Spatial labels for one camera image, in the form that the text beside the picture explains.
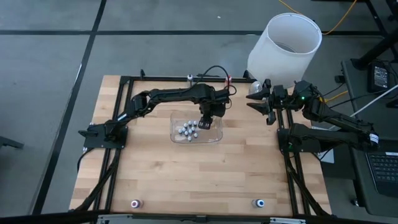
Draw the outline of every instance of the white bucket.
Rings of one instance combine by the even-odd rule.
[[[286,88],[302,79],[322,42],[322,33],[311,19],[295,13],[272,18],[248,59],[248,71],[260,83]]]

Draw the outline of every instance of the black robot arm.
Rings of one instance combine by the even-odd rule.
[[[261,100],[264,103],[248,103],[258,112],[268,114],[267,124],[272,125],[277,110],[302,110],[303,116],[311,121],[327,122],[339,128],[338,131],[317,130],[303,124],[293,124],[285,136],[288,151],[322,152],[339,144],[348,144],[356,149],[377,150],[378,135],[373,124],[349,117],[334,111],[324,103],[322,94],[315,86],[304,80],[295,83],[293,93],[289,95],[282,85],[274,86],[271,92],[271,81],[266,80],[259,93],[247,96],[249,99]]]
[[[191,101],[199,104],[202,117],[198,127],[210,129],[213,116],[224,116],[229,96],[227,88],[215,90],[214,87],[203,83],[196,83],[190,88],[183,89],[143,91],[132,97],[126,110],[116,120],[90,125],[87,130],[79,133],[86,137],[85,147],[121,148],[126,142],[128,122],[149,114],[159,103],[175,101]]]

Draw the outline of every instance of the wooden tabletop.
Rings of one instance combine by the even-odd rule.
[[[104,76],[94,123],[111,118],[119,79],[120,76]],[[184,84],[134,82],[132,95],[154,88],[183,88]],[[224,87],[223,83],[208,84],[216,90]],[[233,105],[223,117],[223,138],[217,144],[192,146],[170,140],[171,112],[198,111],[198,105],[187,101],[160,104],[145,118],[128,123],[112,212],[292,215],[284,158],[277,143],[278,124],[267,126],[266,117],[246,106],[251,101],[245,98],[250,84],[233,85],[238,92],[231,97]],[[310,126],[301,112],[293,112],[293,118],[296,123]],[[103,155],[104,149],[95,149],[82,160],[70,208],[79,206],[97,184]],[[319,161],[309,153],[300,155],[306,186],[323,209],[330,212]],[[107,188],[100,208],[104,207]],[[297,186],[296,194],[299,211],[303,212]],[[134,199],[142,200],[144,206],[132,209]],[[265,207],[254,208],[254,199],[263,199]]]

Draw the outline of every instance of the laptop keyboard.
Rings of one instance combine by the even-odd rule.
[[[398,182],[398,156],[368,154],[376,181]]]

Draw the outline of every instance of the laptop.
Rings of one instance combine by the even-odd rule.
[[[381,150],[367,152],[369,168],[374,186],[379,194],[398,198],[398,142],[381,141]]]

